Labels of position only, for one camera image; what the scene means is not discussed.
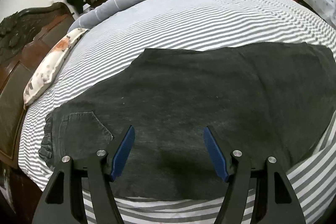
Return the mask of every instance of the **jeans back pocket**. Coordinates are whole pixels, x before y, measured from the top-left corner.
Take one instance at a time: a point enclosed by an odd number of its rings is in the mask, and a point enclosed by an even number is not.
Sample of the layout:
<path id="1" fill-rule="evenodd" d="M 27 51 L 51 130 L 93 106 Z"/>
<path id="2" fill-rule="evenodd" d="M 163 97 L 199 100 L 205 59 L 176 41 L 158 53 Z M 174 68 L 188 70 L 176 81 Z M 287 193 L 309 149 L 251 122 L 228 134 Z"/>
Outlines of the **jeans back pocket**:
<path id="1" fill-rule="evenodd" d="M 63 117 L 59 129 L 59 153 L 73 159 L 87 157 L 105 149 L 113 139 L 110 131 L 91 112 L 71 113 Z"/>

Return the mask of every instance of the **metal screw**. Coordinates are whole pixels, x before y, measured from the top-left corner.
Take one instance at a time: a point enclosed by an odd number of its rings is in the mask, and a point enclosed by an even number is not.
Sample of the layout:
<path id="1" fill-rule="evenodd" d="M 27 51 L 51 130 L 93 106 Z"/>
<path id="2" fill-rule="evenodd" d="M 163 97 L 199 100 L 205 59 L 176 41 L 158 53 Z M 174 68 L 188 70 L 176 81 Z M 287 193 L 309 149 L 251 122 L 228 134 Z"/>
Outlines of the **metal screw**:
<path id="1" fill-rule="evenodd" d="M 274 157 L 268 157 L 268 161 L 272 164 L 276 163 L 277 162 L 277 159 L 274 158 Z"/>
<path id="2" fill-rule="evenodd" d="M 236 156 L 236 157 L 240 157 L 243 153 L 239 150 L 235 150 L 233 151 L 233 155 Z"/>
<path id="3" fill-rule="evenodd" d="M 97 156 L 104 156 L 106 154 L 106 151 L 104 149 L 97 151 Z"/>
<path id="4" fill-rule="evenodd" d="M 62 158 L 62 161 L 63 162 L 68 162 L 70 160 L 70 157 L 69 156 L 64 156 L 63 158 Z"/>

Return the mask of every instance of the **white bedding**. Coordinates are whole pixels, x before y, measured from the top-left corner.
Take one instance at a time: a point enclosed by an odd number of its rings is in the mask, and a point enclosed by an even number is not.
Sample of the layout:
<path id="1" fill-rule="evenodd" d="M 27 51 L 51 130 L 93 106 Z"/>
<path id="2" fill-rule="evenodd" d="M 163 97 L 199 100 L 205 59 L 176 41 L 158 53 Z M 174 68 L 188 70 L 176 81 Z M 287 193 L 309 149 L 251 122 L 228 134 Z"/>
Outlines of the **white bedding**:
<path id="1" fill-rule="evenodd" d="M 264 41 L 307 42 L 326 45 L 336 57 L 335 38 L 332 27 L 292 0 L 141 2 L 92 28 L 73 49 L 54 84 L 28 109 L 19 166 L 44 189 L 52 173 L 38 156 L 45 116 L 95 83 L 122 71 L 145 48 L 205 51 Z M 314 154 L 287 172 L 307 223 L 322 215 L 336 193 L 335 116 Z M 221 202 L 222 198 L 179 202 L 117 199 L 123 219 L 130 223 L 213 223 Z M 88 220 L 95 223 L 89 193 L 84 194 L 84 203 Z M 250 222 L 253 203 L 251 190 L 244 224 Z"/>

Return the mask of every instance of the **blue gripper pad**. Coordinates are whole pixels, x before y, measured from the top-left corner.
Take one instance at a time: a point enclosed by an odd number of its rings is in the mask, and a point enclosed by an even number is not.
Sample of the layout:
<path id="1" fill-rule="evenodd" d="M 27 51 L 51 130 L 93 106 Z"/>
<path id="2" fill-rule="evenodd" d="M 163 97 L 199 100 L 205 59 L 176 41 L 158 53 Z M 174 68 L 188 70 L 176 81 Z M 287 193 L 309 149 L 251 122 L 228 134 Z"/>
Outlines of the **blue gripper pad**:
<path id="1" fill-rule="evenodd" d="M 129 153 L 131 152 L 132 146 L 134 144 L 134 140 L 135 140 L 134 127 L 130 126 L 112 160 L 112 166 L 113 166 L 111 172 L 112 181 L 115 181 L 115 179 L 121 175 L 125 167 Z"/>
<path id="2" fill-rule="evenodd" d="M 224 182 L 227 182 L 229 174 L 226 171 L 225 158 L 219 149 L 215 138 L 211 134 L 211 131 L 207 127 L 204 128 L 203 139 L 217 175 L 221 177 Z"/>

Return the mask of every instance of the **wooden furniture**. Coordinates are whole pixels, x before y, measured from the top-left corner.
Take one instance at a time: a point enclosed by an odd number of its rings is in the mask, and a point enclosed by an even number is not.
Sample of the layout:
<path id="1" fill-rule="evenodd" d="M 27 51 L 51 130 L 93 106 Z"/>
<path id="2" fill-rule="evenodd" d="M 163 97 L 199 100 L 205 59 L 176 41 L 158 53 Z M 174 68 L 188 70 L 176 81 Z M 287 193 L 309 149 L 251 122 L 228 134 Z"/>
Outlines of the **wooden furniture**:
<path id="1" fill-rule="evenodd" d="M 68 7 L 56 3 L 15 13 L 0 23 L 0 161 L 17 168 L 25 116 L 23 91 L 40 62 L 73 22 Z"/>
<path id="2" fill-rule="evenodd" d="M 24 88 L 73 22 L 68 7 L 55 3 L 22 10 L 0 23 L 0 212 L 8 212 L 10 223 L 31 223 L 42 193 L 18 167 L 18 146 L 26 114 Z"/>

